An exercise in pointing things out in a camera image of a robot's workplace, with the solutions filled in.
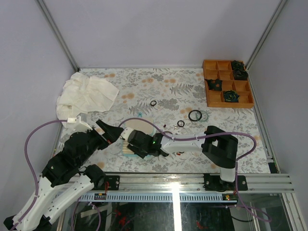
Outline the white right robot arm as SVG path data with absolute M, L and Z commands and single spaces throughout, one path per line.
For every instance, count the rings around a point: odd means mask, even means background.
M 195 135 L 156 133 L 153 136 L 126 128 L 122 132 L 122 138 L 128 143 L 127 148 L 141 158 L 148 155 L 168 156 L 172 153 L 203 153 L 220 168 L 219 183 L 223 189 L 230 190 L 237 183 L 235 160 L 238 139 L 215 126 L 209 126 L 205 132 Z

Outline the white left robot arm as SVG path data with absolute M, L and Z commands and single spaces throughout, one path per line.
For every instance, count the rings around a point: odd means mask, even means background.
M 48 161 L 40 178 L 35 179 L 35 191 L 23 209 L 5 219 L 8 230 L 48 231 L 62 212 L 83 194 L 92 189 L 107 191 L 114 188 L 115 180 L 106 176 L 97 165 L 89 165 L 80 172 L 95 151 L 116 142 L 123 132 L 123 128 L 101 120 L 96 123 L 103 134 L 88 124 L 77 124 L 63 149 Z

